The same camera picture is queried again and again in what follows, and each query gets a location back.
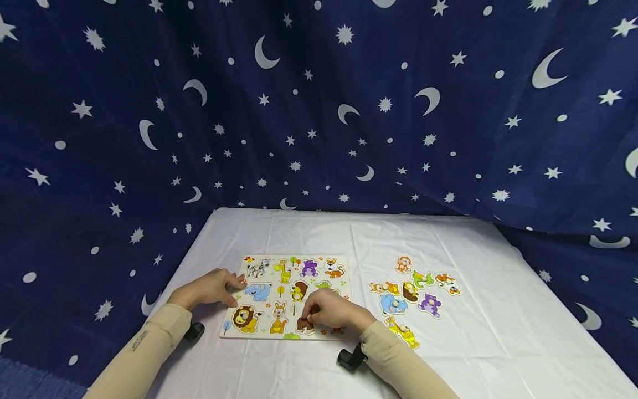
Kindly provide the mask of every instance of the white crescent moon print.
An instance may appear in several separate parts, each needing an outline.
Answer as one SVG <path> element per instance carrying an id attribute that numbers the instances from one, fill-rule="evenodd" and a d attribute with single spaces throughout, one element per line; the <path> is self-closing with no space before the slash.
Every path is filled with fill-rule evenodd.
<path id="1" fill-rule="evenodd" d="M 259 38 L 259 40 L 257 40 L 257 44 L 255 45 L 255 61 L 257 61 L 257 64 L 261 66 L 263 69 L 269 70 L 273 66 L 277 65 L 277 63 L 279 62 L 279 58 L 267 59 L 266 56 L 263 54 L 262 45 L 263 45 L 263 38 L 265 37 L 266 36 L 262 36 Z"/>
<path id="2" fill-rule="evenodd" d="M 190 204 L 191 202 L 197 202 L 202 198 L 202 192 L 200 191 L 199 187 L 193 186 L 193 190 L 195 190 L 195 196 L 189 200 L 182 201 L 183 203 Z"/>
<path id="3" fill-rule="evenodd" d="M 281 200 L 281 202 L 279 203 L 279 206 L 284 209 L 285 211 L 292 211 L 293 209 L 296 209 L 296 206 L 287 206 L 286 205 L 286 199 L 288 198 L 284 198 L 283 200 Z"/>
<path id="4" fill-rule="evenodd" d="M 142 314 L 145 316 L 148 316 L 151 314 L 153 308 L 155 307 L 155 304 L 158 302 L 158 299 L 155 299 L 155 302 L 153 303 L 148 303 L 146 301 L 146 294 L 144 294 L 144 297 L 142 298 L 142 304 L 141 304 L 141 309 L 142 309 Z"/>
<path id="5" fill-rule="evenodd" d="M 531 77 L 532 86 L 534 86 L 537 89 L 544 89 L 546 87 L 553 86 L 561 82 L 562 80 L 565 80 L 568 77 L 568 75 L 565 75 L 562 78 L 554 79 L 549 77 L 549 75 L 547 74 L 547 68 L 549 67 L 549 63 L 552 62 L 552 60 L 554 59 L 554 57 L 556 57 L 556 54 L 558 54 L 560 50 L 562 49 L 558 49 L 552 52 L 547 57 L 545 57 L 543 61 L 540 62 L 540 64 L 538 64 L 538 66 L 536 67 L 536 70 L 534 70 L 534 75 L 532 75 Z"/>
<path id="6" fill-rule="evenodd" d="M 625 169 L 629 176 L 636 178 L 636 169 L 638 169 L 638 147 L 627 155 L 625 158 Z"/>
<path id="7" fill-rule="evenodd" d="M 149 127 L 155 126 L 155 124 L 147 119 L 142 119 L 140 121 L 140 136 L 142 136 L 142 141 L 146 146 L 153 151 L 157 151 L 157 147 L 153 145 L 151 138 L 149 137 Z"/>
<path id="8" fill-rule="evenodd" d="M 381 8 L 392 7 L 397 0 L 372 0 L 374 4 Z"/>
<path id="9" fill-rule="evenodd" d="M 585 321 L 581 323 L 582 326 L 585 327 L 585 329 L 593 331 L 602 327 L 602 319 L 600 318 L 600 316 L 596 314 L 596 312 L 594 312 L 592 309 L 589 309 L 587 306 L 582 305 L 578 302 L 576 302 L 575 304 L 580 306 L 585 311 L 585 314 L 587 315 L 587 319 L 585 319 Z"/>
<path id="10" fill-rule="evenodd" d="M 606 249 L 619 250 L 620 248 L 628 247 L 629 244 L 631 243 L 632 243 L 632 240 L 627 236 L 623 236 L 620 240 L 615 241 L 613 243 L 606 243 L 604 241 L 599 240 L 598 237 L 596 236 L 590 236 L 590 246 L 594 248 L 600 248 L 603 250 L 606 250 Z"/>
<path id="11" fill-rule="evenodd" d="M 339 120 L 341 121 L 341 123 L 345 125 L 348 124 L 348 122 L 346 122 L 346 114 L 348 112 L 353 112 L 354 114 L 359 115 L 359 111 L 357 111 L 356 109 L 354 109 L 354 107 L 351 107 L 348 104 L 341 104 L 339 106 L 339 109 L 337 109 L 337 115 L 339 115 Z"/>
<path id="12" fill-rule="evenodd" d="M 206 91 L 206 87 L 204 87 L 204 85 L 199 80 L 191 79 L 188 82 L 186 82 L 182 91 L 188 89 L 189 87 L 197 89 L 197 91 L 200 92 L 202 96 L 202 107 L 203 107 L 204 104 L 206 104 L 206 101 L 208 100 L 208 92 Z"/>
<path id="13" fill-rule="evenodd" d="M 375 170 L 372 169 L 370 165 L 366 165 L 366 166 L 367 166 L 367 173 L 364 174 L 363 176 L 355 176 L 357 179 L 361 181 L 370 181 L 370 179 L 372 179 L 375 176 Z"/>
<path id="14" fill-rule="evenodd" d="M 441 101 L 441 93 L 434 87 L 426 87 L 425 89 L 419 91 L 414 98 L 418 96 L 426 96 L 430 100 L 430 105 L 427 108 L 427 111 L 423 116 L 428 115 L 430 112 L 434 111 L 436 106 Z"/>

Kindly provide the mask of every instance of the cartoon tree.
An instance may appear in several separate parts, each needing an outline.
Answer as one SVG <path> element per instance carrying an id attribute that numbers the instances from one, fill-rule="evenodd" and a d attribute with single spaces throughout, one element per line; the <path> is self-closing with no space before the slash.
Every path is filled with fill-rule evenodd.
<path id="1" fill-rule="evenodd" d="M 230 321 L 224 321 L 224 324 L 222 324 L 221 327 L 224 329 L 224 335 L 226 335 L 226 332 L 230 329 Z"/>

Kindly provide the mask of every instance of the white star print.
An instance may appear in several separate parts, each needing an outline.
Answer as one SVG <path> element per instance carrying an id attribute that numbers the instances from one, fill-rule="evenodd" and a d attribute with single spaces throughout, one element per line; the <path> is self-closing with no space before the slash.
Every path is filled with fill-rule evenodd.
<path id="1" fill-rule="evenodd" d="M 436 135 L 430 134 L 423 139 L 423 145 L 429 147 L 432 144 L 434 144 L 435 141 L 436 141 Z"/>
<path id="2" fill-rule="evenodd" d="M 547 172 L 543 173 L 544 175 L 547 176 L 547 180 L 549 179 L 558 179 L 558 175 L 563 174 L 562 172 L 558 171 L 558 167 L 555 168 L 547 168 Z"/>
<path id="3" fill-rule="evenodd" d="M 550 281 L 552 281 L 552 276 L 547 271 L 544 271 L 544 270 L 539 271 L 538 276 L 540 277 L 541 280 L 543 280 L 546 283 L 549 283 Z"/>
<path id="4" fill-rule="evenodd" d="M 87 26 L 86 30 L 83 32 L 86 35 L 86 41 L 93 46 L 93 50 L 100 50 L 104 52 L 106 46 L 104 45 L 102 37 L 98 35 L 98 32 L 95 29 L 91 29 Z"/>
<path id="5" fill-rule="evenodd" d="M 518 126 L 518 122 L 522 121 L 521 118 L 518 117 L 518 115 L 516 115 L 515 117 L 509 117 L 507 118 L 507 123 L 505 124 L 505 126 L 509 126 L 508 129 L 513 128 L 514 126 Z"/>
<path id="6" fill-rule="evenodd" d="M 38 187 L 40 187 L 42 185 L 42 183 L 45 183 L 47 186 L 50 186 L 51 183 L 48 182 L 48 176 L 41 174 L 40 172 L 38 172 L 38 169 L 28 169 L 28 168 L 24 168 L 29 175 L 27 177 L 30 177 L 31 179 L 35 179 L 38 182 Z"/>
<path id="7" fill-rule="evenodd" d="M 496 190 L 495 192 L 492 193 L 492 199 L 495 199 L 497 201 L 505 201 L 509 197 L 510 197 L 509 192 L 505 190 Z"/>
<path id="8" fill-rule="evenodd" d="M 390 108 L 392 108 L 392 102 L 390 101 L 389 98 L 383 97 L 378 107 L 381 110 L 381 112 L 388 112 Z"/>
<path id="9" fill-rule="evenodd" d="M 104 303 L 100 305 L 98 311 L 95 312 L 95 320 L 93 321 L 102 321 L 106 316 L 109 315 L 111 309 L 113 309 L 113 304 L 111 303 L 111 301 L 104 301 Z"/>
<path id="10" fill-rule="evenodd" d="M 4 38 L 11 38 L 14 39 L 15 41 L 18 41 L 18 38 L 15 37 L 12 33 L 12 30 L 15 29 L 15 25 L 10 25 L 7 24 L 3 19 L 2 19 L 2 14 L 0 14 L 0 43 L 2 43 L 4 41 Z"/>
<path id="11" fill-rule="evenodd" d="M 157 14 L 158 11 L 164 12 L 164 10 L 161 9 L 163 5 L 164 3 L 160 3 L 160 0 L 151 0 L 149 7 L 153 7 L 153 10 L 155 10 L 155 14 Z"/>
<path id="12" fill-rule="evenodd" d="M 436 6 L 432 7 L 432 10 L 434 10 L 434 15 L 440 14 L 443 16 L 443 10 L 448 7 L 449 6 L 445 5 L 445 0 L 436 0 Z"/>
<path id="13" fill-rule="evenodd" d="M 124 193 L 124 187 L 126 187 L 126 186 L 124 186 L 122 184 L 122 181 L 121 180 L 120 181 L 114 181 L 113 183 L 115 183 L 115 187 L 113 189 L 117 190 L 120 194 L 123 194 Z"/>
<path id="14" fill-rule="evenodd" d="M 511 168 L 508 169 L 510 171 L 510 173 L 508 174 L 518 174 L 518 172 L 522 171 L 522 165 L 513 165 Z"/>
<path id="15" fill-rule="evenodd" d="M 193 43 L 191 50 L 193 51 L 193 55 L 197 58 L 202 55 L 202 52 L 199 50 L 199 46 L 196 46 L 195 43 Z"/>
<path id="16" fill-rule="evenodd" d="M 339 38 L 339 44 L 343 43 L 344 46 L 347 46 L 348 43 L 352 43 L 352 37 L 355 34 L 352 33 L 352 28 L 349 26 L 343 26 L 338 28 L 337 30 L 337 38 Z"/>
<path id="17" fill-rule="evenodd" d="M 6 329 L 3 331 L 2 334 L 0 334 L 0 352 L 2 352 L 2 345 L 11 341 L 13 338 L 7 338 L 6 335 L 9 333 L 9 329 Z"/>
<path id="18" fill-rule="evenodd" d="M 259 104 L 263 104 L 264 107 L 266 106 L 266 104 L 268 104 L 270 101 L 268 101 L 268 96 L 266 94 L 262 93 L 262 96 L 259 97 Z"/>
<path id="19" fill-rule="evenodd" d="M 598 98 L 600 98 L 599 104 L 607 103 L 609 106 L 614 105 L 614 101 L 622 99 L 622 97 L 619 96 L 621 91 L 622 90 L 612 91 L 608 89 L 605 94 L 598 96 Z"/>
<path id="20" fill-rule="evenodd" d="M 111 214 L 111 216 L 117 216 L 119 217 L 119 214 L 122 213 L 122 209 L 119 209 L 119 205 L 115 205 L 113 202 L 111 202 L 111 206 L 108 207 L 111 211 L 113 211 L 113 213 Z"/>
<path id="21" fill-rule="evenodd" d="M 459 66 L 459 64 L 464 64 L 463 59 L 467 56 L 467 54 L 463 55 L 463 51 L 459 51 L 458 54 L 452 54 L 452 60 L 450 64 L 454 64 L 454 67 L 456 68 L 457 66 Z"/>
<path id="22" fill-rule="evenodd" d="M 162 100 L 161 97 L 157 97 L 155 99 L 155 104 L 158 105 L 158 108 L 159 108 L 160 111 L 164 112 L 164 109 L 165 109 L 164 108 L 164 100 Z"/>
<path id="23" fill-rule="evenodd" d="M 79 104 L 76 104 L 76 103 L 72 103 L 72 104 L 75 107 L 75 109 L 72 110 L 71 113 L 78 114 L 80 116 L 80 119 L 82 119 L 85 115 L 93 117 L 93 115 L 91 115 L 91 109 L 93 107 L 86 105 L 84 100 L 82 100 L 82 102 Z"/>
<path id="24" fill-rule="evenodd" d="M 594 219 L 593 222 L 594 222 L 594 226 L 592 227 L 594 229 L 600 229 L 600 231 L 611 230 L 611 227 L 609 225 L 612 223 L 605 222 L 605 218 L 600 218 L 600 220 Z"/>
<path id="25" fill-rule="evenodd" d="M 290 25 L 292 23 L 292 19 L 290 19 L 290 14 L 283 15 L 283 22 L 286 22 L 286 27 L 292 27 Z"/>
<path id="26" fill-rule="evenodd" d="M 634 22 L 636 22 L 637 19 L 638 19 L 638 17 L 632 19 L 631 21 L 628 21 L 626 18 L 623 18 L 623 20 L 620 21 L 620 25 L 614 26 L 613 28 L 611 28 L 611 29 L 616 31 L 614 33 L 614 36 L 612 36 L 612 37 L 615 38 L 619 34 L 622 34 L 623 37 L 626 38 L 627 35 L 629 34 L 630 30 L 636 29 L 638 27 L 638 25 L 634 24 Z"/>

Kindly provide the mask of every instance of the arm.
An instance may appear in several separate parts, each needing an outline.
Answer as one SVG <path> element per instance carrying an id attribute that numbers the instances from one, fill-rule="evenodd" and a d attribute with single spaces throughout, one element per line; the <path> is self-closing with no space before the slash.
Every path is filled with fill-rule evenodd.
<path id="1" fill-rule="evenodd" d="M 367 365 L 401 399 L 458 399 L 445 381 L 380 321 L 366 328 L 361 342 Z"/>
<path id="2" fill-rule="evenodd" d="M 111 360 L 84 399 L 143 399 L 160 367 L 188 331 L 193 316 L 190 311 L 200 303 L 237 306 L 226 288 L 246 288 L 243 278 L 215 269 L 173 291 L 167 303 Z"/>

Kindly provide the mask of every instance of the wooden puzzle board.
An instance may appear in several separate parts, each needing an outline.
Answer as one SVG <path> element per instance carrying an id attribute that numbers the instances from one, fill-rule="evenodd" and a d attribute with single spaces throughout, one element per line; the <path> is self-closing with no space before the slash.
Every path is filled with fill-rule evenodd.
<path id="1" fill-rule="evenodd" d="M 301 318 L 310 293 L 330 288 L 350 299 L 348 261 L 341 255 L 246 255 L 238 275 L 246 289 L 234 294 L 219 336 L 262 340 L 342 340 L 343 329 Z"/>

